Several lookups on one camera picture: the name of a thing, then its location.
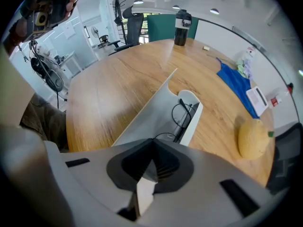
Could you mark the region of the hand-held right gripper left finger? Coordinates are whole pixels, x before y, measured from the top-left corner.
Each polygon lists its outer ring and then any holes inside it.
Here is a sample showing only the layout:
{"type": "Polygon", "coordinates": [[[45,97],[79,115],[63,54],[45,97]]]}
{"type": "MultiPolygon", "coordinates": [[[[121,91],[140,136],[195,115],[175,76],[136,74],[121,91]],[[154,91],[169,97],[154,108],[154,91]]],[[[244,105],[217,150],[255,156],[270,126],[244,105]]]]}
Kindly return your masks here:
{"type": "Polygon", "coordinates": [[[153,141],[91,152],[64,153],[78,183],[115,216],[153,220],[153,141]]]}

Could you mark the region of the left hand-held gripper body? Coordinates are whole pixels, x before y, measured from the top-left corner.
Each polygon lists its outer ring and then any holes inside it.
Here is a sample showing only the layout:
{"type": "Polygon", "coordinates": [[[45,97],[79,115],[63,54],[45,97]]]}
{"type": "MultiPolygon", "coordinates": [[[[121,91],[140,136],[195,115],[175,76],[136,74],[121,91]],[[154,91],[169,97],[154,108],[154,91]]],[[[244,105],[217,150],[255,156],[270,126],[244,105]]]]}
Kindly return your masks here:
{"type": "Polygon", "coordinates": [[[65,16],[69,0],[25,0],[20,7],[20,14],[27,22],[27,34],[24,41],[40,38],[53,30],[60,23],[69,19],[65,16]]]}

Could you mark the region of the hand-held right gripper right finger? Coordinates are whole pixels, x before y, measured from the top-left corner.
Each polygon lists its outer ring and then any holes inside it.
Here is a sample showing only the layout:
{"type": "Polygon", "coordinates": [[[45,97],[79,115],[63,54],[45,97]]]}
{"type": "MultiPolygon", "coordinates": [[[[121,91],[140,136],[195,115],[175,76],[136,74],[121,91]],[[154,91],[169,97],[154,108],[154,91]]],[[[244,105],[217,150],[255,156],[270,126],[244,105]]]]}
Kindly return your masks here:
{"type": "Polygon", "coordinates": [[[194,171],[178,191],[155,194],[138,223],[146,227],[256,227],[282,201],[228,161],[177,143],[194,171]]]}

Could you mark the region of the person's left hand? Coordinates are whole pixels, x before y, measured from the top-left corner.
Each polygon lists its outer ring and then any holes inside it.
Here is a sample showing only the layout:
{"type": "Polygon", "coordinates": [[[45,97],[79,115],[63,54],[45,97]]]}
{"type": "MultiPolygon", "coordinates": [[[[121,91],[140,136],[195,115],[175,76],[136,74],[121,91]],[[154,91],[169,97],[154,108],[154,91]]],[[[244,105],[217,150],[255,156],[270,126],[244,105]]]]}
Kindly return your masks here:
{"type": "Polygon", "coordinates": [[[74,4],[77,2],[77,0],[69,0],[69,2],[66,5],[66,13],[65,16],[69,17],[69,15],[71,14],[73,8],[74,8],[74,4]]]}

